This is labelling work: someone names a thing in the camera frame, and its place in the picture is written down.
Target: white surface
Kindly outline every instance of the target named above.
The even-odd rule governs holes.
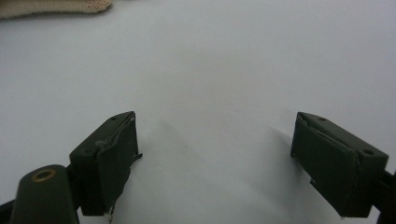
[[[396,170],[395,24],[391,0],[116,1],[1,21],[0,203],[134,110],[144,157],[114,224],[375,223],[375,209],[337,216],[290,141],[297,111],[318,114]]]

